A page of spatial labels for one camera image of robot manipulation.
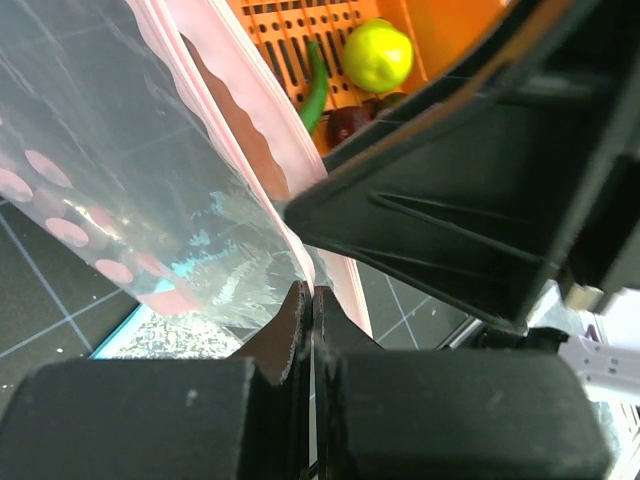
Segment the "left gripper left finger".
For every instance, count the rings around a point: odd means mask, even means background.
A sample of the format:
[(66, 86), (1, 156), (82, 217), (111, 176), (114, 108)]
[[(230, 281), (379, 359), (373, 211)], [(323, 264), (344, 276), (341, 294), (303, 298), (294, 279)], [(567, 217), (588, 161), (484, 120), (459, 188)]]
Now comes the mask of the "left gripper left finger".
[(311, 295), (214, 359), (68, 360), (18, 387), (5, 479), (298, 479), (309, 466)]

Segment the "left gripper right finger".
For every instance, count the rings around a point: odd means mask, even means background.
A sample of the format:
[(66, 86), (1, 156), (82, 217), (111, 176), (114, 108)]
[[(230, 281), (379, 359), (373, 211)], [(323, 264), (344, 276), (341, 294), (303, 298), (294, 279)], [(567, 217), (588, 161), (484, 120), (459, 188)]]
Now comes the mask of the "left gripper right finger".
[(316, 290), (322, 479), (602, 479), (611, 454), (556, 329), (390, 351)]

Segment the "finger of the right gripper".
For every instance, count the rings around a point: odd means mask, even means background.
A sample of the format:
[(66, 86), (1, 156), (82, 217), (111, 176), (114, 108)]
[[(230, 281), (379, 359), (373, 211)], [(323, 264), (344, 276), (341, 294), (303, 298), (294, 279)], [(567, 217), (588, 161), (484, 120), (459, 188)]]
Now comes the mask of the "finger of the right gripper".
[(544, 284), (597, 309), (639, 285), (639, 5), (382, 1), (408, 97), (286, 208), (307, 244), (502, 329)]

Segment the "green apple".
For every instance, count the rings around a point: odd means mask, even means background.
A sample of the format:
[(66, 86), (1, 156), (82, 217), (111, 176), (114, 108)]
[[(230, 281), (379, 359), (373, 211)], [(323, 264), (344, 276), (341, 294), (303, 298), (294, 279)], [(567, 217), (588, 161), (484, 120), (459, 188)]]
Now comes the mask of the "green apple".
[(360, 89), (384, 94), (400, 87), (413, 68), (410, 38), (382, 18), (372, 18), (347, 37), (344, 72)]

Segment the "pink zip top bag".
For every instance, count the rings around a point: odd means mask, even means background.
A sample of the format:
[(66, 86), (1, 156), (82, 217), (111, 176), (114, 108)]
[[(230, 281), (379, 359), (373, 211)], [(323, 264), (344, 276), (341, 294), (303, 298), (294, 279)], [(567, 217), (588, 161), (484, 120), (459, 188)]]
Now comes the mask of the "pink zip top bag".
[(293, 282), (371, 327), (356, 263), (282, 212), (325, 179), (226, 1), (5, 1), (1, 193), (157, 315), (260, 327)]

